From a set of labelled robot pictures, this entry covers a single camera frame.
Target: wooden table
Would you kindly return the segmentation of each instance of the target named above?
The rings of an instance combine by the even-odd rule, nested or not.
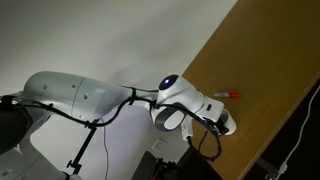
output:
[[[239,0],[184,73],[196,88],[237,91],[225,103],[238,129],[221,138],[212,165],[224,179],[241,179],[255,163],[320,72],[320,1]],[[194,124],[194,142],[203,128]],[[214,154],[213,138],[203,152]]]

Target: cable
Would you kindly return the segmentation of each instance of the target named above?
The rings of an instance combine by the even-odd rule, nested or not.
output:
[[[207,161],[211,161],[211,162],[214,162],[216,159],[218,159],[222,153],[222,147],[221,147],[221,142],[220,142],[220,139],[219,139],[219,135],[218,133],[211,127],[209,126],[205,121],[203,121],[199,116],[197,116],[196,114],[194,114],[193,112],[189,111],[188,109],[184,108],[184,107],[181,107],[181,106],[178,106],[178,105],[173,105],[173,104],[156,104],[154,105],[155,108],[160,108],[160,107],[171,107],[171,108],[174,108],[174,109],[177,109],[181,112],[184,112],[185,114],[188,114],[190,117],[192,117],[195,121],[197,121],[198,123],[200,123],[202,126],[204,126],[216,139],[216,142],[217,142],[217,150],[218,152],[212,156],[212,157],[208,157],[208,156],[205,156],[203,155],[200,151],[196,151],[200,157],[202,157],[203,159],[207,160]],[[196,148],[192,145],[192,141],[191,141],[191,138],[190,136],[187,137],[187,140],[188,140],[188,143],[189,145],[194,149],[196,150]]]
[[[130,87],[130,86],[122,86],[122,87],[130,88],[130,89],[134,88],[134,87]],[[138,91],[144,91],[144,92],[159,92],[159,90],[157,90],[157,89],[154,89],[154,90],[144,90],[144,89],[139,89],[139,88],[134,88],[134,89],[136,89]]]
[[[104,127],[104,126],[107,126],[109,124],[111,124],[119,115],[122,107],[128,103],[128,102],[132,102],[132,101],[144,101],[144,102],[148,102],[150,104],[150,107],[153,107],[155,109],[159,109],[160,107],[170,107],[170,108],[174,108],[176,110],[179,110],[185,114],[188,114],[190,117],[192,117],[195,121],[197,121],[198,123],[200,123],[202,126],[204,126],[216,139],[216,142],[217,142],[217,149],[218,149],[218,152],[216,153],[216,155],[212,156],[212,157],[208,157],[208,156],[205,156],[203,154],[201,154],[201,152],[198,152],[197,153],[205,160],[207,161],[211,161],[213,162],[215,159],[217,159],[221,153],[222,153],[222,148],[221,148],[221,143],[220,143],[220,140],[219,140],[219,135],[217,134],[217,132],[215,131],[215,129],[213,129],[210,125],[208,125],[203,119],[201,119],[199,116],[197,116],[195,113],[191,112],[190,110],[186,109],[185,107],[182,107],[182,106],[178,106],[178,105],[172,105],[172,104],[156,104],[156,101],[152,101],[152,100],[149,100],[149,99],[146,99],[146,98],[142,98],[142,97],[136,97],[136,96],[133,96],[133,97],[130,97],[126,100],[124,100],[117,108],[117,111],[116,113],[114,114],[114,116],[112,118],[110,118],[108,121],[104,122],[104,123],[91,123],[90,121],[83,121],[83,120],[79,120],[79,119],[76,119],[74,117],[71,117],[70,115],[56,109],[53,107],[53,104],[50,104],[50,105],[46,105],[46,104],[43,104],[41,102],[38,102],[38,101],[31,101],[32,103],[34,104],[38,104],[38,105],[14,105],[14,107],[32,107],[32,108],[40,108],[40,109],[45,109],[45,110],[48,110],[48,111],[51,111],[53,113],[56,113],[62,117],[65,117],[69,120],[72,120],[76,123],[79,123],[79,124],[82,124],[82,125],[85,125],[85,126],[88,126],[88,127]],[[190,137],[188,138],[188,143],[189,145],[195,149],[195,147],[192,145],[192,141],[190,139]]]
[[[203,137],[202,137],[202,139],[201,139],[201,141],[200,141],[200,144],[199,144],[199,146],[198,146],[198,151],[200,152],[200,149],[201,149],[201,146],[202,146],[202,143],[203,143],[203,141],[206,139],[206,137],[207,137],[207,134],[208,134],[208,131],[206,131],[205,133],[204,133],[204,135],[203,135]]]
[[[106,127],[103,127],[103,144],[104,144],[104,149],[106,150],[107,154],[107,170],[106,170],[106,175],[104,177],[105,180],[108,179],[108,171],[109,171],[109,151],[106,145]]]
[[[314,92],[314,94],[312,95],[312,97],[311,97],[311,99],[310,99],[310,101],[309,101],[309,104],[308,104],[308,113],[307,113],[307,116],[306,116],[305,120],[303,121],[302,126],[301,126],[298,141],[297,141],[296,145],[293,147],[293,149],[290,151],[290,153],[288,154],[287,158],[286,158],[286,159],[283,161],[283,163],[281,164],[281,166],[280,166],[280,168],[279,168],[279,174],[278,174],[278,176],[277,176],[276,179],[279,179],[280,176],[285,173],[285,171],[286,171],[287,168],[288,168],[288,165],[287,165],[288,160],[290,159],[290,157],[291,157],[291,155],[294,153],[294,151],[298,148],[298,146],[299,146],[299,144],[300,144],[300,142],[301,142],[301,138],[302,138],[302,133],[303,133],[303,130],[304,130],[304,126],[306,125],[306,123],[307,123],[307,121],[308,121],[308,119],[309,119],[309,117],[310,117],[311,105],[312,105],[313,99],[314,99],[314,97],[316,96],[316,94],[318,93],[319,89],[320,89],[320,85],[318,86],[317,90]]]

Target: black cable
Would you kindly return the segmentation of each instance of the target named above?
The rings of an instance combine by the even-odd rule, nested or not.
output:
[[[106,175],[104,177],[105,180],[108,179],[108,171],[109,171],[109,151],[106,145],[106,126],[103,127],[103,144],[104,144],[104,149],[106,150],[107,154],[107,170],[106,170]]]
[[[211,161],[213,162],[214,160],[216,160],[217,158],[219,158],[219,156],[221,155],[222,153],[222,148],[221,148],[221,143],[220,143],[220,139],[219,139],[219,135],[218,133],[211,127],[209,126],[205,121],[203,121],[199,116],[197,116],[196,114],[194,114],[193,112],[189,111],[188,109],[184,108],[184,107],[181,107],[181,106],[178,106],[178,105],[173,105],[173,104],[156,104],[155,105],[155,108],[158,109],[160,107],[171,107],[171,108],[174,108],[174,109],[177,109],[181,112],[184,112],[186,114],[188,114],[190,117],[192,117],[195,121],[197,121],[198,123],[200,123],[202,126],[204,126],[216,139],[216,142],[217,142],[217,150],[218,152],[212,156],[212,157],[208,157],[208,156],[205,156],[203,155],[200,151],[197,151],[197,153],[205,160],[207,161]],[[189,145],[196,150],[196,148],[193,146],[192,144],[192,141],[191,141],[191,138],[189,137],[188,138],[188,143]]]
[[[129,89],[136,89],[138,91],[144,91],[144,92],[159,92],[159,90],[157,90],[157,89],[155,89],[155,90],[144,90],[144,89],[139,89],[139,88],[130,87],[130,86],[121,86],[121,87],[129,88]]]
[[[103,127],[103,126],[107,126],[109,124],[111,124],[116,118],[117,116],[119,115],[122,107],[128,103],[128,102],[131,102],[131,101],[145,101],[145,102],[148,102],[150,104],[151,107],[155,108],[155,109],[159,109],[160,107],[170,107],[170,108],[174,108],[176,110],[179,110],[187,115],[189,115],[190,117],[192,117],[195,121],[197,121],[198,123],[200,123],[202,126],[204,126],[216,139],[216,142],[217,142],[217,149],[218,149],[218,152],[216,153],[216,155],[212,156],[212,157],[208,157],[208,156],[205,156],[203,154],[201,154],[201,152],[198,151],[198,154],[203,158],[203,159],[206,159],[207,161],[214,161],[215,159],[217,159],[221,152],[222,152],[222,148],[221,148],[221,143],[220,143],[220,140],[219,140],[219,135],[217,134],[217,132],[215,131],[215,129],[213,129],[211,126],[209,126],[204,120],[202,120],[199,116],[197,116],[195,113],[191,112],[190,110],[182,107],[182,106],[178,106],[178,105],[173,105],[173,104],[156,104],[156,101],[151,101],[149,99],[146,99],[146,98],[141,98],[141,97],[130,97],[126,100],[124,100],[117,108],[117,111],[116,113],[114,114],[114,116],[109,119],[107,122],[104,122],[104,123],[97,123],[97,124],[94,124],[94,123],[91,123],[89,121],[82,121],[82,120],[79,120],[79,119],[76,119],[76,118],[73,118],[71,116],[69,116],[68,114],[56,109],[53,107],[53,104],[50,104],[50,105],[46,105],[46,104],[43,104],[41,102],[38,102],[38,101],[32,101],[34,104],[38,104],[38,106],[36,105],[14,105],[15,107],[33,107],[33,108],[41,108],[41,109],[45,109],[45,110],[48,110],[48,111],[51,111],[51,112],[54,112],[56,114],[59,114],[60,116],[63,116],[67,119],[70,119],[74,122],[77,122],[79,124],[82,124],[82,125],[85,125],[85,126],[88,126],[88,127]],[[191,139],[189,138],[188,139],[188,143],[191,147],[194,148],[194,146],[192,145],[192,141]]]
[[[199,152],[201,152],[201,146],[202,146],[203,141],[206,139],[207,134],[208,134],[208,131],[206,131],[206,132],[204,133],[204,135],[203,135],[203,137],[202,137],[202,139],[201,139],[201,141],[200,141],[200,144],[199,144],[199,146],[198,146],[198,151],[199,151]]]

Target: white robotic arm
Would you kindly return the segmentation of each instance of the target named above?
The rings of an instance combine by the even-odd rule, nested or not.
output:
[[[206,123],[220,124],[224,129],[219,132],[222,129],[216,126],[220,135],[231,134],[236,128],[230,114],[223,109],[223,103],[203,96],[178,75],[165,78],[157,91],[144,91],[71,74],[40,72],[28,80],[23,92],[0,97],[0,172],[7,172],[3,179],[39,178],[34,175],[39,173],[37,168],[42,167],[41,164],[49,164],[46,179],[65,179],[63,173],[33,148],[30,135],[57,112],[89,125],[87,120],[100,119],[126,102],[149,109],[155,126],[162,131],[173,130],[181,124],[184,139],[192,136],[193,117],[179,108]],[[17,144],[20,145],[18,150],[14,148]]]

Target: black stand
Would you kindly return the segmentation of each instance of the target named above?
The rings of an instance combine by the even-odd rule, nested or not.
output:
[[[92,123],[96,124],[99,121],[99,119],[94,120]],[[83,156],[84,152],[86,151],[94,133],[96,132],[97,128],[96,127],[88,127],[89,129],[91,129],[90,133],[87,136],[87,139],[85,140],[85,142],[83,143],[81,149],[79,150],[76,158],[72,161],[70,160],[69,163],[67,164],[67,168],[69,168],[70,166],[72,168],[74,168],[73,174],[79,174],[79,171],[82,167],[81,164],[79,164],[79,161],[81,159],[81,157]]]

